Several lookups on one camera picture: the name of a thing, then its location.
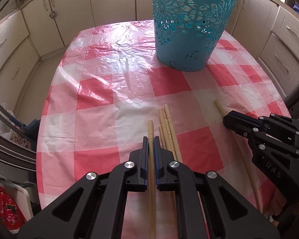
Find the drawer handle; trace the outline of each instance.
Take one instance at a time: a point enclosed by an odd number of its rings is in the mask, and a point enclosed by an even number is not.
[[[237,0],[236,5],[237,5],[237,7],[239,7],[239,0]]]
[[[243,10],[245,11],[245,3],[246,3],[246,0],[243,1]]]
[[[289,28],[289,26],[286,25],[286,28],[297,38],[299,39],[297,33],[295,33],[291,28]]]
[[[51,12],[49,16],[50,16],[51,19],[54,19],[57,16],[57,13],[56,12]]]
[[[7,41],[7,39],[5,38],[1,43],[0,43],[0,48],[3,46],[3,44]]]
[[[47,7],[45,0],[43,0],[43,7],[45,8],[46,11],[48,11],[48,7]]]
[[[16,73],[14,74],[14,76],[12,77],[12,80],[17,76],[17,73],[19,72],[20,68],[18,68],[18,70],[16,71]]]
[[[275,54],[274,57],[279,61],[279,63],[283,66],[283,68],[286,70],[287,73],[289,73],[289,70],[287,67],[285,67],[285,65],[283,64],[283,62],[279,59],[279,57]]]
[[[53,8],[55,7],[55,4],[54,4],[54,0],[50,0],[51,2],[51,5],[53,6]]]

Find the plastic tablecloth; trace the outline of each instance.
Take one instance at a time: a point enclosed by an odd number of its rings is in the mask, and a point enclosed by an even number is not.
[[[271,80],[227,32],[198,72],[177,71],[158,61],[153,21],[80,32],[56,70],[42,112],[37,146],[42,207],[87,172],[103,174],[127,161],[142,147],[149,119],[159,135],[157,109],[165,104],[184,164],[196,172],[218,172],[257,207],[242,155],[215,99],[228,112],[289,116]],[[253,168],[267,209],[275,187]],[[128,194],[122,238],[149,238],[148,198],[147,192]],[[156,204],[157,239],[177,238],[171,198],[158,192]]]

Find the floor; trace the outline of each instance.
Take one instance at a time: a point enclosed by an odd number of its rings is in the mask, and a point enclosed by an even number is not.
[[[55,70],[63,55],[64,53],[61,53],[42,61],[35,71],[17,114],[17,118],[26,125],[34,119],[41,118]]]

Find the red cloth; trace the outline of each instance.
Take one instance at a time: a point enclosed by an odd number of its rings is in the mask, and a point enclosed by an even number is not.
[[[27,221],[16,202],[2,187],[0,187],[0,218],[9,230],[20,229]]]

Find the bamboo chopstick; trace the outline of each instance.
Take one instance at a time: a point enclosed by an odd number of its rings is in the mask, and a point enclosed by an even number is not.
[[[220,113],[222,114],[222,116],[225,117],[227,115],[227,112],[224,110],[224,108],[222,107],[220,102],[218,100],[215,100],[214,103],[217,106]],[[246,166],[246,169],[247,169],[247,173],[248,173],[248,177],[249,177],[249,181],[250,181],[251,186],[253,188],[255,198],[256,198],[256,201],[257,201],[257,204],[258,204],[258,210],[259,210],[260,213],[262,213],[263,212],[262,200],[261,200],[261,197],[260,197],[260,192],[259,192],[259,189],[257,187],[257,183],[256,183],[256,179],[255,179],[252,167],[250,165],[250,161],[247,158],[246,151],[244,150],[243,145],[241,144],[241,142],[238,138],[238,135],[234,131],[232,131],[232,134],[234,135],[235,141],[236,141],[236,143],[239,147],[239,150],[240,150],[240,152],[243,156],[245,166]]]
[[[159,129],[159,134],[161,136],[161,141],[162,141],[162,147],[163,149],[166,149],[166,145],[165,145],[165,140],[164,140],[164,135],[163,135],[163,130],[162,130],[162,125],[158,126]]]
[[[176,154],[175,154],[173,139],[171,138],[171,130],[169,128],[167,119],[165,120],[165,125],[166,125],[166,129],[167,129],[167,133],[168,133],[168,139],[169,139],[170,144],[171,144],[171,152],[173,153],[174,159],[176,160]]]
[[[158,109],[158,114],[159,114],[159,121],[161,122],[161,125],[162,125],[162,131],[163,131],[163,136],[164,136],[166,149],[168,151],[171,151],[171,143],[170,143],[170,140],[169,140],[169,137],[168,137],[168,132],[167,132],[167,128],[166,128],[166,124],[165,124],[165,118],[164,118],[162,108]]]
[[[168,121],[168,126],[169,126],[170,131],[171,131],[171,137],[172,137],[173,144],[174,144],[176,160],[178,162],[182,163],[183,162],[182,154],[181,154],[180,149],[179,149],[179,144],[178,144],[174,124],[173,124],[173,121],[172,121],[172,118],[171,118],[171,113],[170,113],[170,110],[169,110],[169,107],[168,107],[167,104],[164,106],[164,109],[165,109],[166,118],[167,118],[167,121]]]
[[[148,169],[148,188],[149,188],[149,224],[150,238],[156,239],[156,197],[155,197],[155,170],[154,170],[154,125],[153,120],[148,121],[148,140],[149,140],[149,169]]]

